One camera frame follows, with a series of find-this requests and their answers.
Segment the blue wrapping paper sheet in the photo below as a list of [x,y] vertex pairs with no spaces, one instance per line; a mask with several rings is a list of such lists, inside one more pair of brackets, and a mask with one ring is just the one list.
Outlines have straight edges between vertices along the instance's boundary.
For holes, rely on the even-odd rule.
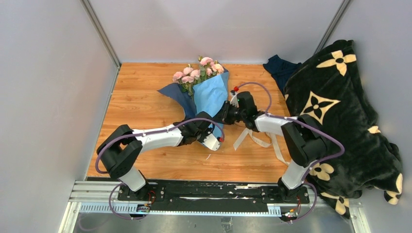
[[229,71],[225,68],[223,74],[207,79],[194,86],[194,95],[191,97],[179,89],[179,84],[171,83],[158,90],[163,96],[169,97],[176,101],[185,114],[185,120],[193,118],[214,118],[217,123],[213,135],[218,138],[222,137],[222,123],[217,122],[217,113],[220,111],[223,103],[228,99],[228,79]]

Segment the pink fake flower stem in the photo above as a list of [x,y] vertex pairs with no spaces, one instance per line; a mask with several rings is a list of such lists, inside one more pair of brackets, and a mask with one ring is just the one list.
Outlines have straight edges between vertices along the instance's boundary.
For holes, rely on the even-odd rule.
[[214,77],[225,72],[224,67],[218,62],[210,62],[209,68],[207,69],[207,74],[209,77]]

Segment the cream ribbon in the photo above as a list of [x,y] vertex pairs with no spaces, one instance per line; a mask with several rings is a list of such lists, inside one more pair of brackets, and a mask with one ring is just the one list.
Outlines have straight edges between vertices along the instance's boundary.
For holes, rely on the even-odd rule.
[[275,156],[277,160],[280,162],[284,163],[286,166],[289,166],[290,162],[287,162],[281,152],[277,137],[274,133],[265,133],[269,138],[270,138],[270,143],[265,142],[255,136],[253,136],[253,131],[250,129],[244,129],[243,132],[239,135],[237,140],[233,144],[234,150],[237,150],[239,146],[242,144],[244,139],[249,136],[256,144],[258,144],[261,147],[268,148],[270,146],[273,147]]

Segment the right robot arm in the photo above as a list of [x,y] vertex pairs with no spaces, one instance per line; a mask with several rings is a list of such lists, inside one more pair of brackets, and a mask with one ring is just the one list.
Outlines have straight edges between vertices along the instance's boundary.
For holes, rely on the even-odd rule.
[[303,185],[310,165],[326,154],[325,137],[307,117],[287,119],[258,110],[248,91],[233,97],[233,101],[224,102],[214,119],[226,125],[242,121],[252,131],[284,137],[291,161],[277,182],[277,195],[282,202],[291,202]]

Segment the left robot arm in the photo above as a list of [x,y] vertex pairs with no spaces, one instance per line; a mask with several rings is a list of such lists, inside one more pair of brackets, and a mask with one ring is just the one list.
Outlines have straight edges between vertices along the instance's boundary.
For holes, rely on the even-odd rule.
[[149,188],[147,179],[134,167],[138,156],[149,150],[185,146],[193,142],[217,150],[220,139],[213,135],[215,129],[221,129],[221,126],[212,121],[206,112],[149,130],[131,129],[124,124],[97,148],[95,168],[100,174],[108,174],[110,178],[121,181],[136,200],[144,200],[148,197]]

